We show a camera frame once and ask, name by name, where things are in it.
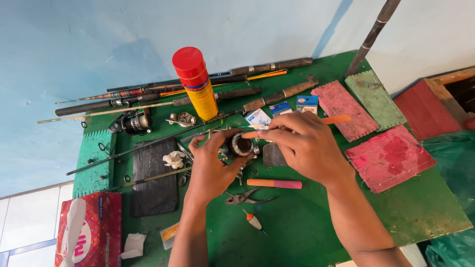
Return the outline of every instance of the blue wall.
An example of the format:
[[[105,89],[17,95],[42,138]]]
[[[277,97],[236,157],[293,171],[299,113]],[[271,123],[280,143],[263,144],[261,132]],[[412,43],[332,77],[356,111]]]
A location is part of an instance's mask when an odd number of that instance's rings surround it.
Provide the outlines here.
[[[2,1],[0,197],[73,179],[65,172],[76,167],[79,122],[36,124],[55,117],[55,102],[173,79],[171,57],[184,46],[203,52],[210,73],[357,49],[384,2]],[[376,54],[394,55],[384,46],[407,38],[397,25],[426,10],[413,5],[400,4]],[[396,53],[407,47],[404,42]]]

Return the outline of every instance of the green table surface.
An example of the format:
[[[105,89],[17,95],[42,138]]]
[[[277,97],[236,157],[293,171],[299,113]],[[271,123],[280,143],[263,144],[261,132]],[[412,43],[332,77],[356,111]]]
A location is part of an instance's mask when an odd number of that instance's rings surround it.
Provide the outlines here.
[[[261,96],[267,96],[304,82],[305,76],[311,73],[319,80],[320,85],[338,80],[346,86],[343,74],[355,53],[355,51],[350,51],[319,58],[314,60],[311,66],[291,69],[286,75],[253,80],[250,81],[250,85],[261,86],[263,89]],[[370,65],[365,60],[357,73],[370,69]],[[245,83],[238,83],[218,86],[214,90],[221,92],[245,87],[247,87]],[[310,95],[310,89],[300,95]],[[243,104],[257,97],[259,96],[218,100],[218,107],[228,112],[242,107]],[[288,98],[287,101],[295,110],[296,96]],[[271,116],[267,106],[263,110]],[[165,119],[170,117],[170,113],[178,114],[184,111],[196,115],[191,105],[152,108],[154,131],[145,136],[118,134],[116,153],[132,149],[136,142],[155,140],[182,130],[182,127],[177,124],[170,125]],[[84,132],[106,129],[117,116],[118,114],[109,114],[93,117],[87,120],[89,126]],[[226,118],[224,123],[230,123],[231,127],[248,125],[239,114]],[[177,136],[177,140],[220,124],[220,122],[215,122],[206,128],[189,131]],[[342,152],[378,134],[372,133],[349,143],[334,125],[331,128]],[[265,141],[260,141],[259,144],[265,144]],[[132,176],[133,154],[124,155],[121,159],[122,164],[114,165],[114,186],[124,184],[122,179],[124,175]],[[262,204],[226,205],[224,200],[228,195],[225,193],[215,198],[206,211],[210,266],[323,267],[350,260],[350,256],[333,229],[326,190],[322,185],[301,176],[289,167],[272,167],[272,170],[268,170],[262,164],[262,157],[259,157],[245,168],[243,185],[240,186],[236,179],[228,190],[231,193],[246,192],[252,188],[246,185],[248,178],[302,181],[303,187],[301,190],[280,188],[258,190],[251,195],[253,199],[278,196],[277,199]],[[420,173],[415,179],[409,179],[379,194],[373,194],[362,182],[360,176],[356,179],[382,223],[399,246],[472,227],[435,167]],[[164,250],[160,231],[180,220],[183,197],[187,188],[188,183],[185,187],[179,188],[179,204],[176,211],[143,218],[130,218],[130,188],[120,191],[123,193],[123,243],[129,233],[147,235],[143,256],[124,260],[123,266],[166,266],[168,264],[171,249]],[[258,217],[268,236],[246,221],[242,209]]]

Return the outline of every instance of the lubricant can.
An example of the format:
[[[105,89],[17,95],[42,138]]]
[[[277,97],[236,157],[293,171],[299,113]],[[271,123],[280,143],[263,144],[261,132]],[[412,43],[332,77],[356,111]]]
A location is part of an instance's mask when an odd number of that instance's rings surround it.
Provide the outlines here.
[[[218,106],[201,51],[194,47],[181,48],[175,52],[171,62],[198,117],[202,121],[215,117],[218,114]]]

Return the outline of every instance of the finger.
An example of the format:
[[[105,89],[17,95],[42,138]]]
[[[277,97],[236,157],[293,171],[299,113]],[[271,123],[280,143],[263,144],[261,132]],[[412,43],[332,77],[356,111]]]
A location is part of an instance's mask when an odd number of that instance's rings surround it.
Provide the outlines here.
[[[258,130],[257,134],[262,139],[271,140],[277,144],[283,144],[292,149],[303,145],[302,139],[297,134],[282,129]]]
[[[304,122],[302,119],[297,117],[294,113],[292,114],[283,114],[278,117],[273,118],[270,121],[269,129],[275,129],[279,126],[285,126],[287,128],[293,129],[297,133],[306,134],[312,129],[308,123]]]
[[[325,123],[322,121],[322,119],[318,115],[316,115],[315,113],[313,113],[311,111],[305,111],[304,115],[306,117],[308,117],[310,120],[316,122],[317,124],[325,125]]]
[[[294,113],[295,113],[295,116],[299,117],[301,120],[306,122],[308,125],[311,125],[312,127],[318,126],[317,122],[312,120],[307,114],[307,113],[312,113],[312,112],[310,112],[310,111],[305,111],[304,113],[299,112],[299,111],[292,112],[292,114],[294,114]]]
[[[191,140],[190,144],[188,145],[188,148],[190,149],[191,154],[193,154],[193,155],[195,154],[195,151],[198,148],[198,144],[200,142],[203,142],[205,139],[206,139],[205,135],[198,135],[198,136],[195,136]]]
[[[228,166],[224,168],[229,169],[229,171],[232,172],[234,176],[236,176],[236,174],[239,172],[239,169],[241,169],[242,165],[246,164],[246,162],[252,159],[252,157],[254,157],[254,154],[250,154],[247,157],[237,157]]]
[[[280,152],[282,152],[287,164],[293,166],[295,162],[295,151],[284,144],[277,144],[277,146],[279,146]]]
[[[239,128],[233,128],[214,133],[211,138],[206,141],[205,145],[209,146],[211,149],[218,149],[224,143],[224,140],[240,132],[243,132],[243,130]]]

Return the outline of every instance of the fishing reel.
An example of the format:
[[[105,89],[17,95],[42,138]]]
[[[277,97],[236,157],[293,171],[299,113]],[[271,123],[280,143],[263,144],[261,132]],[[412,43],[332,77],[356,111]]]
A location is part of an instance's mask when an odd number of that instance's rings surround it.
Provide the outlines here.
[[[144,135],[151,133],[152,129],[152,118],[145,114],[145,112],[137,112],[136,110],[126,111],[115,119],[109,128],[107,128],[111,133],[117,134],[122,131],[126,132],[128,135]]]

